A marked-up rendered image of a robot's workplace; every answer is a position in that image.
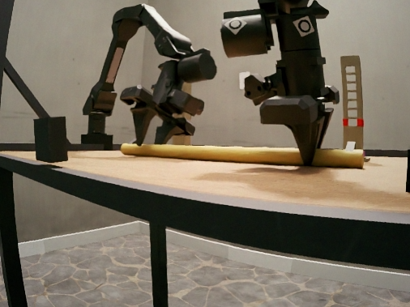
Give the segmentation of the long yellow rail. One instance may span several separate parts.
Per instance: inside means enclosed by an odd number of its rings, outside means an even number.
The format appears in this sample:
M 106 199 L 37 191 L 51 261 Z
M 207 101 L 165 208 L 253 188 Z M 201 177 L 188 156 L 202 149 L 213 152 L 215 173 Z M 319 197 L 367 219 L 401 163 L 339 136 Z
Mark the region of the long yellow rail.
M 274 147 L 214 147 L 186 145 L 142 144 L 136 139 L 121 146 L 123 155 L 150 156 L 183 160 L 207 160 L 248 164 L 304 165 L 298 148 Z M 364 150 L 356 142 L 348 142 L 345 150 L 316 149 L 310 166 L 332 168 L 363 168 Z

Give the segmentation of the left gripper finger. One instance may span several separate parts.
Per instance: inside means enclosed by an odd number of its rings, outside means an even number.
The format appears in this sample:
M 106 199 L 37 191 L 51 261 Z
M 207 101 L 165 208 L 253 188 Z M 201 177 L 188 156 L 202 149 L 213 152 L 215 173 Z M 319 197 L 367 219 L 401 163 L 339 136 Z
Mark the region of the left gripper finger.
M 178 126 L 157 126 L 154 144 L 165 145 L 175 134 L 181 134 L 183 131 Z
M 135 136 L 137 146 L 141 147 L 145 139 L 151 120 L 157 115 L 157 111 L 149 106 L 130 108 L 135 124 Z

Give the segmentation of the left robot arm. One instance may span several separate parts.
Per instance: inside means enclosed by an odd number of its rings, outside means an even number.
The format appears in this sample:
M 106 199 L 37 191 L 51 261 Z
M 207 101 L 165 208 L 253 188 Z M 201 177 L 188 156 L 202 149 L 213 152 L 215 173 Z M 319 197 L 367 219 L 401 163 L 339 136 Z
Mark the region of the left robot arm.
M 111 26 L 113 39 L 105 64 L 99 81 L 92 87 L 83 107 L 83 115 L 88 115 L 87 134 L 106 134 L 105 116 L 112 116 L 117 97 L 113 86 L 117 72 L 128 40 L 137 33 L 139 28 L 145 26 L 143 23 L 154 36 L 154 45 L 159 55 L 177 60 L 180 58 L 179 61 L 170 60 L 158 65 L 161 69 L 159 79 L 172 79 L 183 86 L 184 81 L 197 83 L 215 78 L 217 66 L 209 49 L 194 51 L 190 40 L 175 32 L 151 6 L 139 4 L 123 7 L 113 16 Z M 176 90 L 176 87 L 175 84 L 171 84 L 164 93 L 161 104 L 172 104 L 179 109 L 178 114 L 185 112 L 192 117 L 200 115 L 204 109 L 204 101 L 184 91 Z

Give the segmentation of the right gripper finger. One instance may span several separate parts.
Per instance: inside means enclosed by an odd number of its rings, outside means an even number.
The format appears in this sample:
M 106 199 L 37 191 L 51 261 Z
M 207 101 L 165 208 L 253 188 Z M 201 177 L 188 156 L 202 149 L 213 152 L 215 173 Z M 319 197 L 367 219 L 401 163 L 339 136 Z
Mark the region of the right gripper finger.
M 322 142 L 324 140 L 325 134 L 327 132 L 327 127 L 330 123 L 331 116 L 334 112 L 334 109 L 324 109 L 323 111 L 318 111 L 318 116 L 325 116 L 324 122 L 323 122 L 323 127 L 321 131 L 321 135 L 318 141 L 318 146 L 317 149 L 320 149 L 322 146 Z
M 311 124 L 285 125 L 293 133 L 304 165 L 311 165 L 318 146 L 325 116 L 317 116 Z

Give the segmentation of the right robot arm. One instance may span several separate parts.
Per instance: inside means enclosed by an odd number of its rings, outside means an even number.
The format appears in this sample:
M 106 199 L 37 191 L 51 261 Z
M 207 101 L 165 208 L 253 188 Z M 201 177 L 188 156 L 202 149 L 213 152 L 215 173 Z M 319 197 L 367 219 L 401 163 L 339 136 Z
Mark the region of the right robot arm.
M 307 6 L 309 1 L 258 0 L 258 9 L 224 12 L 220 35 L 227 58 L 268 54 L 275 46 L 272 24 L 276 24 L 280 52 L 320 49 L 316 19 L 325 19 L 329 10 L 316 0 Z M 287 95 L 284 70 L 277 63 L 275 69 L 276 73 L 264 78 L 259 74 L 244 78 L 244 96 L 254 106 Z

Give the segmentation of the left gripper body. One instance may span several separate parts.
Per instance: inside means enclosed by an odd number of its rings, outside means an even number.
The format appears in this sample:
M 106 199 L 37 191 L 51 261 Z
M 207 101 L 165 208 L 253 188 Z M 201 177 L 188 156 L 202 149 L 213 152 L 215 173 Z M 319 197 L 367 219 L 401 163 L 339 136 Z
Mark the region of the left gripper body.
M 138 85 L 125 88 L 119 99 L 127 105 L 132 105 L 136 102 L 135 107 L 151 107 L 157 111 L 156 116 L 163 120 L 162 126 L 178 126 L 184 130 L 183 125 L 185 125 L 185 130 L 181 134 L 175 134 L 175 136 L 194 136 L 195 126 L 192 122 L 185 117 L 173 117 L 174 113 L 178 113 L 178 108 L 170 103 L 161 104 L 162 97 L 167 89 L 171 87 L 171 84 L 175 84 L 177 90 L 182 90 L 181 84 L 177 81 L 161 78 L 157 80 L 156 84 L 152 85 L 151 89 L 154 91 L 153 93 L 149 92 L 145 87 Z

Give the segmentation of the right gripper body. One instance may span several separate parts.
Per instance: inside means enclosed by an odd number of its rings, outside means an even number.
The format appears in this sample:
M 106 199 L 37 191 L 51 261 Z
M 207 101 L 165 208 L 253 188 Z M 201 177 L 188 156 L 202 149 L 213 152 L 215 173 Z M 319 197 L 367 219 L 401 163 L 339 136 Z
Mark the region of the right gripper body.
M 277 68 L 283 67 L 287 96 L 275 96 L 262 103 L 259 107 L 261 124 L 310 124 L 317 119 L 318 111 L 325 109 L 322 103 L 340 102 L 339 91 L 334 86 L 325 86 L 322 64 L 326 64 L 326 59 L 321 49 L 288 51 L 280 55 L 281 60 L 276 60 Z

